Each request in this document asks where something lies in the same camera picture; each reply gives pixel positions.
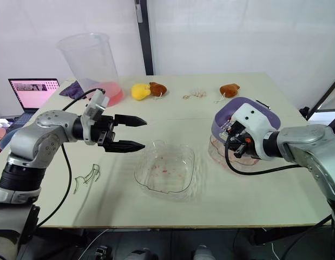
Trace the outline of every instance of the white backdrop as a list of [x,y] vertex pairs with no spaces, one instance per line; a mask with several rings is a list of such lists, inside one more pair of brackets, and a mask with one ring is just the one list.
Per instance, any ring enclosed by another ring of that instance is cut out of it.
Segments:
[[335,0],[148,0],[154,73],[267,72],[297,107],[335,80]]
[[22,113],[8,78],[72,76],[55,44],[85,32],[109,35],[119,75],[145,75],[133,0],[0,0],[0,116]]

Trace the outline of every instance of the table surface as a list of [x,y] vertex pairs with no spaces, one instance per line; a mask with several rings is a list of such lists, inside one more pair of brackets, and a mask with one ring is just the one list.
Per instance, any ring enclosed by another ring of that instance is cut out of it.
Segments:
[[[148,97],[136,101],[129,95],[135,83],[158,82],[168,93],[160,100]],[[59,96],[69,85],[65,82],[36,113],[61,109],[71,100]],[[46,222],[50,227],[252,227],[309,225],[330,213],[326,199],[306,169],[296,168],[258,176],[240,176],[217,164],[208,154],[214,116],[230,99],[219,103],[219,87],[236,83],[238,96],[259,100],[269,106],[281,120],[282,127],[303,126],[307,122],[284,97],[265,73],[215,75],[140,76],[121,79],[126,97],[104,114],[137,115],[148,122],[142,127],[118,126],[115,140],[134,140],[149,144],[163,140],[169,144],[187,144],[196,154],[199,165],[197,187],[193,196],[181,201],[157,197],[144,191],[134,179],[139,163],[137,153],[105,153],[102,147],[84,142],[65,145],[73,178],[86,176],[93,164],[101,175],[89,185],[80,184],[71,191],[59,211]],[[204,90],[207,96],[182,97]],[[87,100],[68,111],[82,114]],[[0,175],[9,148],[0,154]],[[282,159],[260,161],[256,170],[287,165]],[[44,219],[60,202],[68,182],[68,170],[61,149],[47,168],[42,192],[36,203]]]

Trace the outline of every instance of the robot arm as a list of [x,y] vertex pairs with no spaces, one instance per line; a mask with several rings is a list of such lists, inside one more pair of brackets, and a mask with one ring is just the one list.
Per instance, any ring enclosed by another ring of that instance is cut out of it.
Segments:
[[33,203],[40,194],[46,168],[64,142],[84,140],[88,145],[102,146],[106,152],[126,153],[144,148],[133,141],[113,141],[113,130],[118,124],[147,123],[135,116],[102,115],[108,101],[97,90],[81,116],[62,110],[48,111],[13,136],[0,179],[0,259],[15,259],[20,241],[28,239],[35,230],[40,208]]
[[324,125],[274,129],[263,113],[248,103],[231,118],[227,130],[229,149],[240,158],[244,153],[271,160],[281,157],[307,168],[325,197],[335,202],[335,134]]

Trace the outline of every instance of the yellow toy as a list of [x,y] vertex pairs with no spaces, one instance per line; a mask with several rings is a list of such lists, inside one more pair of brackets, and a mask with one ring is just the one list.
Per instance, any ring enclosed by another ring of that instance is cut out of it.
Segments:
[[148,84],[134,84],[131,88],[131,96],[136,100],[142,100],[150,95],[150,86]]

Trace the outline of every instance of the brown stuffed toy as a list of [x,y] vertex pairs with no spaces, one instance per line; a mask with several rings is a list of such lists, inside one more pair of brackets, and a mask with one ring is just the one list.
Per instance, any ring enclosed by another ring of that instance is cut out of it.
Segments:
[[158,84],[156,82],[150,82],[149,85],[150,85],[150,93],[153,96],[161,96],[165,94],[165,92],[167,91],[167,88],[162,84]]
[[239,86],[235,83],[223,85],[220,87],[220,93],[221,95],[224,95],[225,93],[225,97],[231,98],[237,95],[238,89],[239,89]]

